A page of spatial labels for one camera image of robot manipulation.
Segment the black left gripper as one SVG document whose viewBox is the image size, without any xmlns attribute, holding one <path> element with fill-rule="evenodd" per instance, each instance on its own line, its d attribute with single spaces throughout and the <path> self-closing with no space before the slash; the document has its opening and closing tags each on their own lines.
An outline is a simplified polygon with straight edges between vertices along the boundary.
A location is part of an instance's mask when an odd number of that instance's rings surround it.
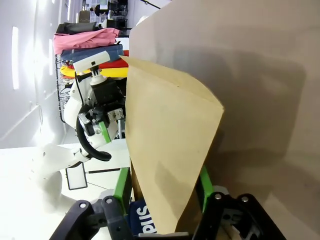
<svg viewBox="0 0 320 240">
<path fill-rule="evenodd" d="M 109 112 L 116 111 L 116 119 L 125 118 L 125 80 L 106 79 L 92 87 L 95 102 L 92 114 L 104 120 Z"/>
</svg>

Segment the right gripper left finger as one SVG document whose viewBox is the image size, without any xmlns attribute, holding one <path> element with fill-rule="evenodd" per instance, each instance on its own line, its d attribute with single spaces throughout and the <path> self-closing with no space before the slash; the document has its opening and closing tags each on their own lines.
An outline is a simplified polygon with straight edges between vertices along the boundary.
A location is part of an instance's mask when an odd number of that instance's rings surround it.
<svg viewBox="0 0 320 240">
<path fill-rule="evenodd" d="M 112 240 L 133 240 L 135 237 L 126 221 L 132 194 L 131 171 L 120 169 L 112 195 L 91 204 L 76 201 L 66 213 L 51 240 L 91 240 L 101 228 L 108 228 Z"/>
</svg>

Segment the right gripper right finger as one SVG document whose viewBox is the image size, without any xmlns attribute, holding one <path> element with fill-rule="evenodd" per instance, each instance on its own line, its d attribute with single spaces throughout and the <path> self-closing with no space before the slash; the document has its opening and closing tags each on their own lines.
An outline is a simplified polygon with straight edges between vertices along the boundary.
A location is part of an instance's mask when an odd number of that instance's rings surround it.
<svg viewBox="0 0 320 240">
<path fill-rule="evenodd" d="M 194 240 L 215 240 L 221 226 L 236 230 L 242 240 L 284 240 L 285 236 L 249 193 L 233 198 L 226 188 L 213 185 L 205 166 L 197 179 L 196 194 L 202 213 Z"/>
</svg>

